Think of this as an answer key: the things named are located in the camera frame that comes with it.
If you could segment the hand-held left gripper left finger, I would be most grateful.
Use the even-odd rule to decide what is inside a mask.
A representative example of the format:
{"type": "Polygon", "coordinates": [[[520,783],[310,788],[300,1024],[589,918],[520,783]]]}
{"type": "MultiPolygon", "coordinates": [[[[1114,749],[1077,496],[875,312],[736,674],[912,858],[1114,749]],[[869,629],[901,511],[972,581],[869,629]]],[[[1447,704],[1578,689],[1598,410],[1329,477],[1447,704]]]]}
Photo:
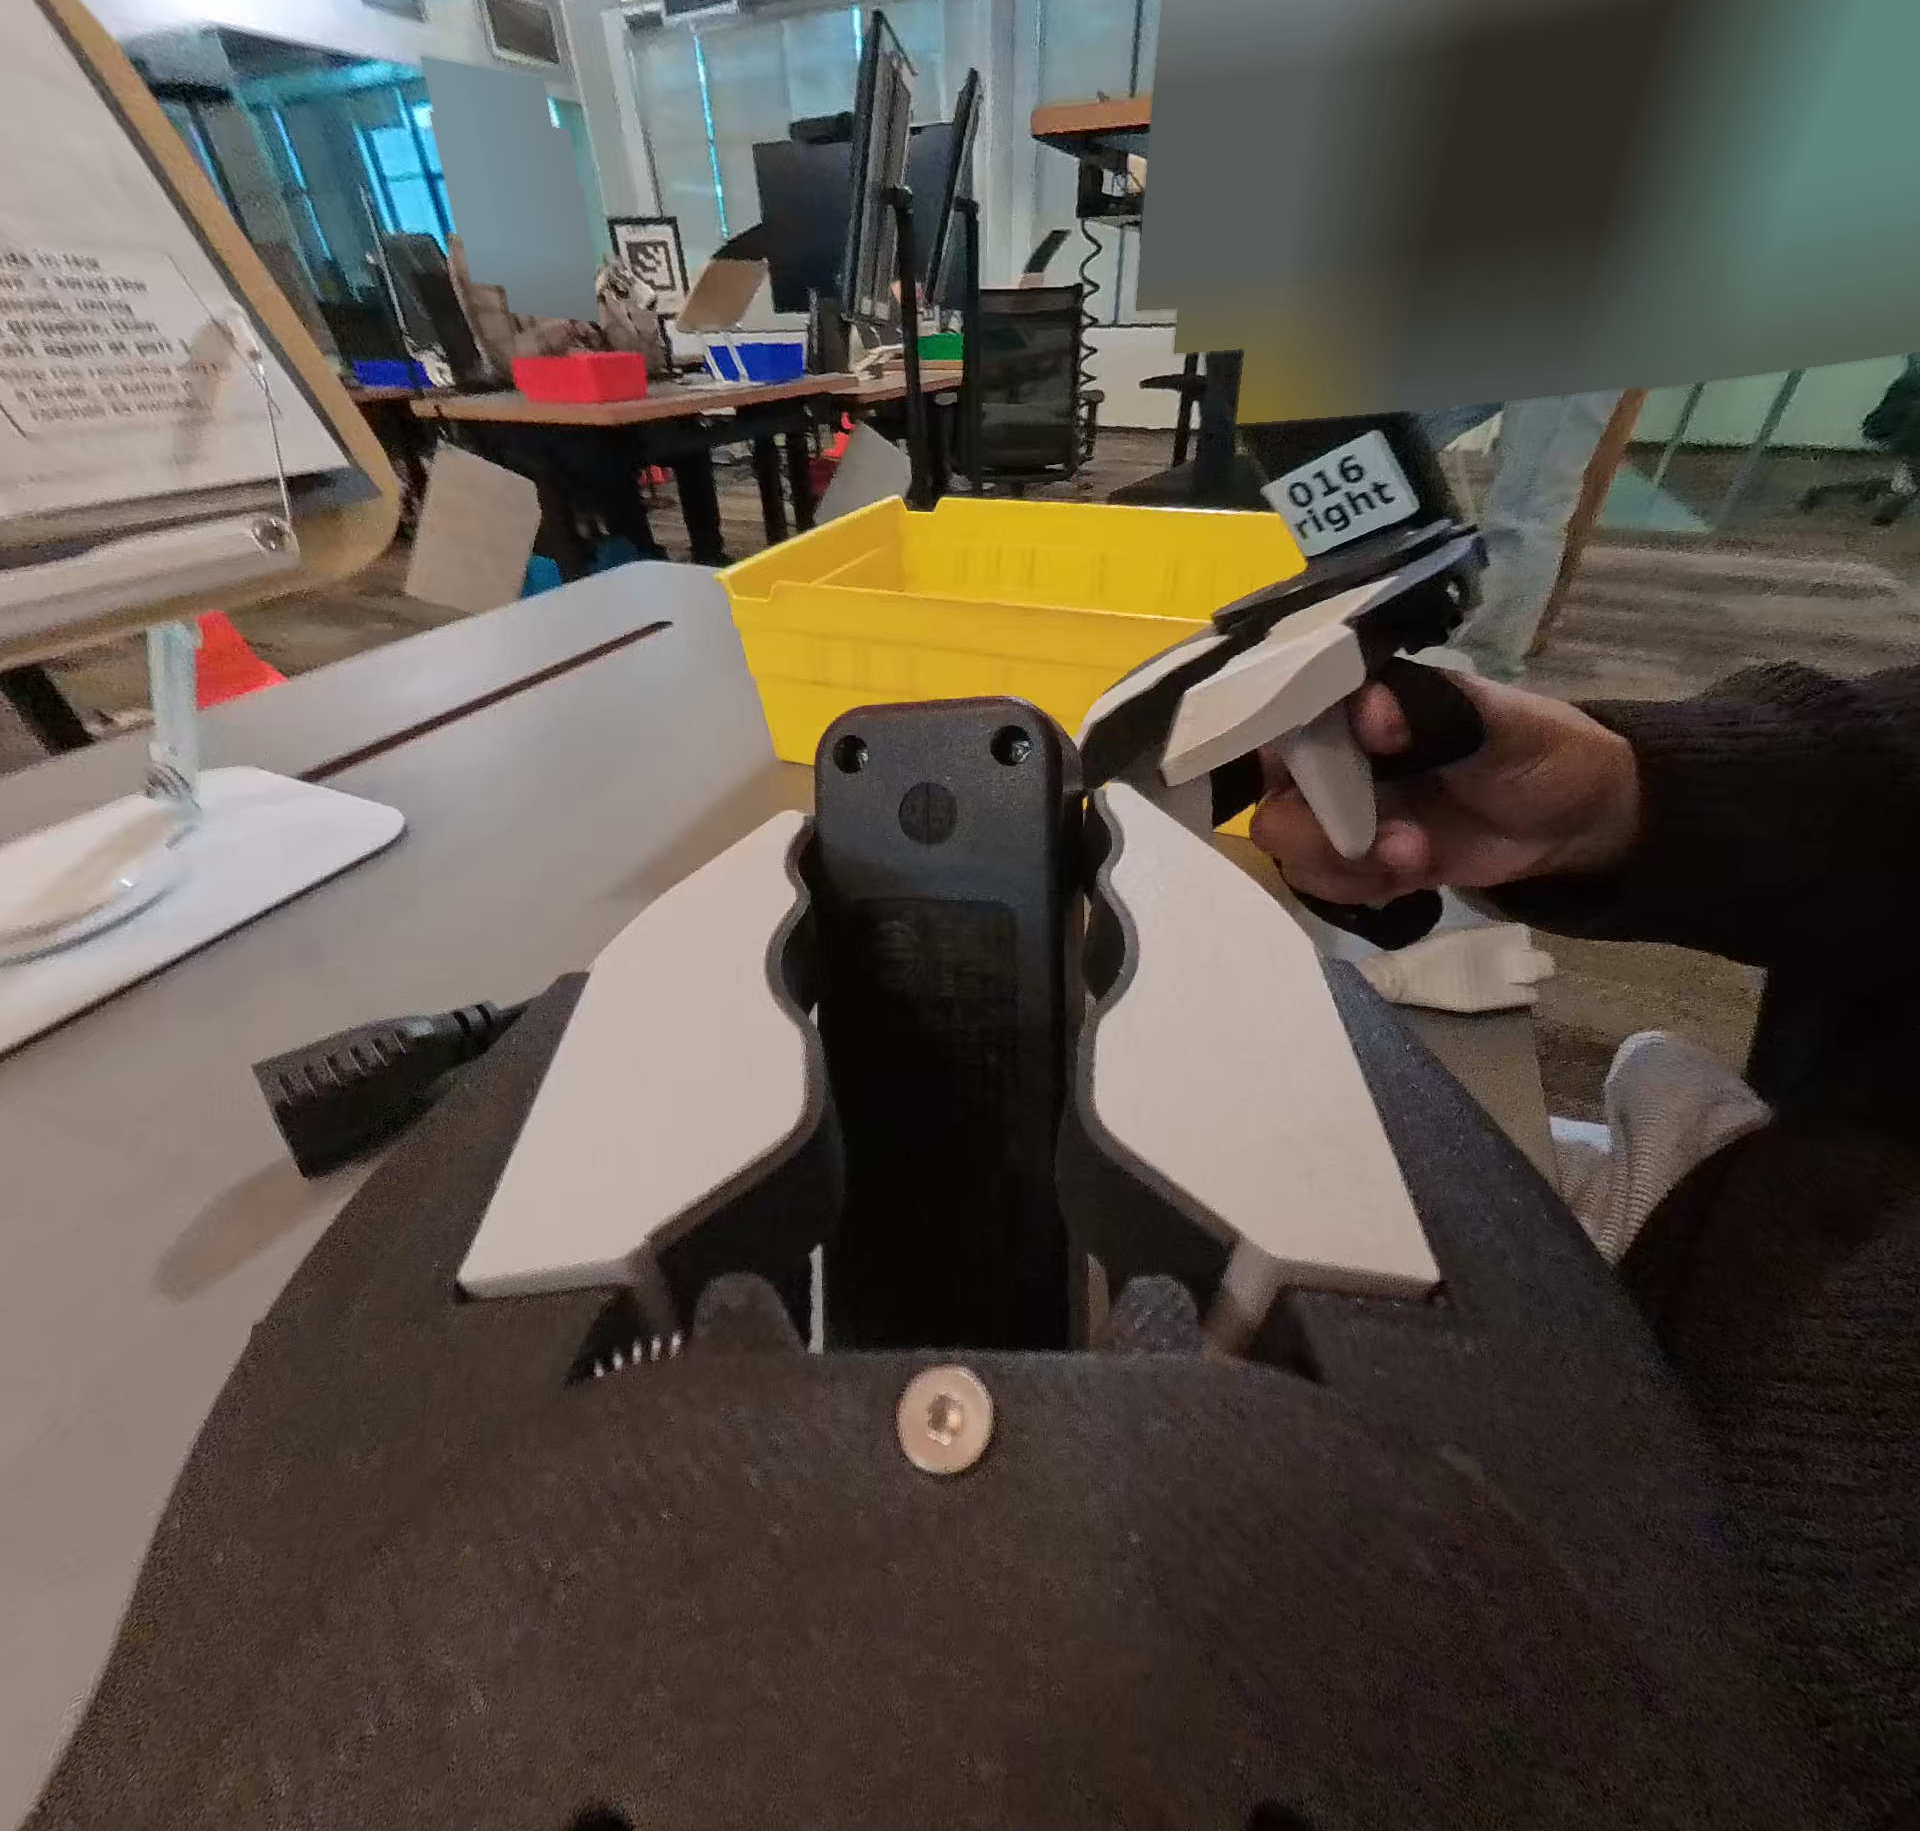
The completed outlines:
{"type": "Polygon", "coordinates": [[[629,1291],[667,1338],[750,1272],[806,1322],[840,1206],[811,845],[776,813],[599,953],[459,1264],[467,1298],[629,1291]]]}

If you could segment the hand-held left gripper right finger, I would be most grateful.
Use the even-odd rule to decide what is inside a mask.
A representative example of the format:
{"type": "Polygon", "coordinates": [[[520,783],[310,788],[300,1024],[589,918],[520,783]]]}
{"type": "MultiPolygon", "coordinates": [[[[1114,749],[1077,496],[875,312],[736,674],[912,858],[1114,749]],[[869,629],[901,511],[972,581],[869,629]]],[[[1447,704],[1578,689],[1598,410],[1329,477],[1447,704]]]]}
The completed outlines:
{"type": "Polygon", "coordinates": [[[1142,790],[1087,799],[1068,1230],[1113,1296],[1252,1349],[1293,1294],[1425,1306],[1443,1269],[1296,920],[1142,790]]]}

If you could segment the black power strip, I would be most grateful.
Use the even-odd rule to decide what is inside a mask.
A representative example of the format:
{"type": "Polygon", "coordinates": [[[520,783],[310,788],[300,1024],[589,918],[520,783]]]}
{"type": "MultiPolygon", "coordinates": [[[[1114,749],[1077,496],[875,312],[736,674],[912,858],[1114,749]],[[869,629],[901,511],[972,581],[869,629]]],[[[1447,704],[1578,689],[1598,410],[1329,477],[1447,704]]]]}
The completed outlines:
{"type": "Polygon", "coordinates": [[[866,704],[813,770],[818,1026],[844,1192],[829,1338],[1069,1346],[1055,1186],[1081,763],[1025,699],[866,704]]]}

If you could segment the person's right forearm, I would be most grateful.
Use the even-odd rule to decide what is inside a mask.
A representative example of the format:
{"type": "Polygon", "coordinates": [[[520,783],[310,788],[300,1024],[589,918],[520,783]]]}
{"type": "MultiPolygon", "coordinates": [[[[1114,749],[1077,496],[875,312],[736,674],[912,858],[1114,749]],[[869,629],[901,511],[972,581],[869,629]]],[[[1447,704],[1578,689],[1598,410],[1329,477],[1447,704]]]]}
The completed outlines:
{"type": "Polygon", "coordinates": [[[1624,840],[1597,865],[1493,882],[1493,905],[1773,972],[1916,972],[1916,667],[1752,667],[1691,699],[1578,711],[1634,756],[1624,840]]]}

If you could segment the grey desk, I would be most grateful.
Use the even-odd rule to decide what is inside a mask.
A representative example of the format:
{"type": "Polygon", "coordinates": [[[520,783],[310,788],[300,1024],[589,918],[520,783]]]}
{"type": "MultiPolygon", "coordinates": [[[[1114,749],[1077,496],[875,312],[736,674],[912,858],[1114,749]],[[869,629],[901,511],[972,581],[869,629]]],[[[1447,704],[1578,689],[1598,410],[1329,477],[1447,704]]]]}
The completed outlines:
{"type": "Polygon", "coordinates": [[[711,572],[322,787],[371,863],[5,1059],[5,1826],[1546,1826],[1547,1459],[1281,1365],[456,1272],[599,953],[786,805],[711,572]]]}

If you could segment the standing desk with blue legs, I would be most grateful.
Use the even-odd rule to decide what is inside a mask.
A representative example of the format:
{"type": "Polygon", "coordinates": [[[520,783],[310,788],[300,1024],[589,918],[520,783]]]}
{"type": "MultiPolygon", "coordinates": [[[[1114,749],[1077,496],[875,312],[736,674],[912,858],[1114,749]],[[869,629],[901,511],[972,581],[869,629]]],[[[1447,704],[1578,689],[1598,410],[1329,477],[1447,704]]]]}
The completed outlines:
{"type": "MultiPolygon", "coordinates": [[[[1073,224],[1094,256],[1099,230],[1140,230],[1146,196],[1146,142],[1154,100],[1130,96],[1069,98],[1031,114],[1031,137],[1065,152],[1076,164],[1073,224]]],[[[1238,500],[1237,356],[1188,354],[1178,373],[1142,379],[1140,387],[1173,392],[1173,462],[1134,488],[1135,501],[1188,507],[1235,507],[1238,500]]]]}

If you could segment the person's right hand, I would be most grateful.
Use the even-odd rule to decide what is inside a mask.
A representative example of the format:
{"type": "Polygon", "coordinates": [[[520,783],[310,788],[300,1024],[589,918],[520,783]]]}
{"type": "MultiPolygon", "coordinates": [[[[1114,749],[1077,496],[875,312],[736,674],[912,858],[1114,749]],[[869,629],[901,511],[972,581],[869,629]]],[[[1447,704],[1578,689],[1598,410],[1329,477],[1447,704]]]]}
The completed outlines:
{"type": "Polygon", "coordinates": [[[1405,774],[1377,792],[1377,834],[1343,858],[1277,747],[1262,756],[1252,842],[1293,890],[1384,907],[1422,888],[1490,890],[1610,872],[1640,825],[1634,746],[1566,701],[1458,672],[1484,724],[1471,756],[1405,774]]]}

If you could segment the white crumpled cloth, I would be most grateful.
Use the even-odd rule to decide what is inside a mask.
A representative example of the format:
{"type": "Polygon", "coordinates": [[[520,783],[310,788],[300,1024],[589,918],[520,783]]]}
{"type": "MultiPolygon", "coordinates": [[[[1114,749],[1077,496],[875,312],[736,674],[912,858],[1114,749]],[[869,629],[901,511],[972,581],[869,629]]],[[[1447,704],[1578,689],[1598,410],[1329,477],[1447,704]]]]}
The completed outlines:
{"type": "Polygon", "coordinates": [[[1552,953],[1518,921],[1433,933],[1356,960],[1356,972],[1380,999],[1458,1015],[1533,1007],[1555,970],[1552,953]]]}

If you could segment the black mesh office chair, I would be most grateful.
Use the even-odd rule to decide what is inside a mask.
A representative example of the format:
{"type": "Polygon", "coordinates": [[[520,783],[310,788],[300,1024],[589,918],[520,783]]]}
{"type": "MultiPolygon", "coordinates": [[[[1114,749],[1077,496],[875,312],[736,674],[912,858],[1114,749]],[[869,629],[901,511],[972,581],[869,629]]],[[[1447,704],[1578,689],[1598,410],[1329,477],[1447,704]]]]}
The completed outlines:
{"type": "Polygon", "coordinates": [[[980,495],[1014,495],[1084,474],[1102,390],[1087,362],[1083,282],[985,287],[965,364],[967,476],[980,495]]]}

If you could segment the leaning white board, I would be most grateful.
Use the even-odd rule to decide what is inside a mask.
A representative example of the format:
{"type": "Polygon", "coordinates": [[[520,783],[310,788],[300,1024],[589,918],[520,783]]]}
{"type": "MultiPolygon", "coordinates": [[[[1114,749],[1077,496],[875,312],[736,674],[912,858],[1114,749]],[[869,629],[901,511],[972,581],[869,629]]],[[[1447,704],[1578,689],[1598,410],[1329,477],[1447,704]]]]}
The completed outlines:
{"type": "Polygon", "coordinates": [[[907,500],[915,488],[915,462],[877,427],[852,421],[844,448],[831,465],[826,493],[817,500],[817,525],[842,521],[877,501],[907,500]]]}
{"type": "Polygon", "coordinates": [[[430,458],[404,594],[459,614],[512,605],[537,533],[531,477],[444,442],[430,458]]]}

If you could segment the grey knit fabric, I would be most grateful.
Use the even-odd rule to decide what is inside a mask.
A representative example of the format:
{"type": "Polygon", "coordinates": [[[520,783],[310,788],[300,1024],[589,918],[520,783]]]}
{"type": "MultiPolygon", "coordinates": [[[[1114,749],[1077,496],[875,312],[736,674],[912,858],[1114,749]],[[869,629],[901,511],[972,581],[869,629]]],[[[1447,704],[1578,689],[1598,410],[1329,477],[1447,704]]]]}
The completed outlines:
{"type": "Polygon", "coordinates": [[[1666,1029],[1638,1030],[1605,1074],[1601,1117],[1549,1118],[1560,1197],[1619,1266],[1694,1170],[1773,1120],[1773,1106],[1721,1056],[1666,1029]]]}

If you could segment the orange cone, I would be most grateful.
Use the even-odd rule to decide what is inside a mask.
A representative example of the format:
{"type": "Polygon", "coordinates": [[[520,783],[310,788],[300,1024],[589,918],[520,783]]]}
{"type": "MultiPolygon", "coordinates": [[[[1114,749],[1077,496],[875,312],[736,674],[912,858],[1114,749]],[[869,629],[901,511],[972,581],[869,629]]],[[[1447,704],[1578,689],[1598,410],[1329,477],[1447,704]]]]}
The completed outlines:
{"type": "Polygon", "coordinates": [[[285,684],[285,672],[270,664],[221,611],[195,619],[195,701],[205,711],[222,703],[285,684]]]}

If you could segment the wooden background table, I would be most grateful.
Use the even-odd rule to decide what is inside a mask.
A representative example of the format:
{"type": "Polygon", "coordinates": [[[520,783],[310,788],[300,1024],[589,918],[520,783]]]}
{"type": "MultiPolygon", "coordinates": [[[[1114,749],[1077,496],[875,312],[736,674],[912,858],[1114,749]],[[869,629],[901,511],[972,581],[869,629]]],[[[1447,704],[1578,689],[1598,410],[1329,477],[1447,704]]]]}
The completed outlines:
{"type": "Polygon", "coordinates": [[[948,465],[931,432],[937,401],[963,392],[957,364],[918,364],[881,374],[815,373],[785,384],[661,387],[616,402],[540,402],[518,390],[430,392],[412,412],[441,442],[530,477],[540,501],[534,548],[563,581],[589,574],[585,525],[602,523],[645,555],[661,548],[645,523],[640,476],[664,468],[677,495],[690,558],[725,568],[732,555],[717,505],[716,451],[743,446],[768,545],[811,531],[818,518],[815,432],[840,416],[894,405],[907,424],[910,488],[938,495],[948,465]]]}

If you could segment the cardboard flap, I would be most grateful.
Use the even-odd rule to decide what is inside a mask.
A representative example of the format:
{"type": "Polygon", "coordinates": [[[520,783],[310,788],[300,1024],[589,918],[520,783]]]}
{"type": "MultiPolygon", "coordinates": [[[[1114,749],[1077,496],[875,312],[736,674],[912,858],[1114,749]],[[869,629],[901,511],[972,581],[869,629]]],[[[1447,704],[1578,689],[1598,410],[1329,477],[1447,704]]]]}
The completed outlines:
{"type": "Polygon", "coordinates": [[[675,312],[675,327],[697,337],[739,329],[768,282],[768,258],[716,254],[693,278],[683,304],[675,312]]]}

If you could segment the instruction sign stand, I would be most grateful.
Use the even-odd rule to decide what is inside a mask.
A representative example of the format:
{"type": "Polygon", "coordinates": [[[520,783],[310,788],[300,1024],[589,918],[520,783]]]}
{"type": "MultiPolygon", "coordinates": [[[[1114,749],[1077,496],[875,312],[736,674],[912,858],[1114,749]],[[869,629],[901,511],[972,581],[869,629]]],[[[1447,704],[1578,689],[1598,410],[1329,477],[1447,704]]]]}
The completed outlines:
{"type": "Polygon", "coordinates": [[[201,763],[201,618],[390,542],[394,469],[131,59],[3,0],[5,667],[144,633],[140,788],[3,849],[3,1050],[389,850],[399,810],[201,763]]]}

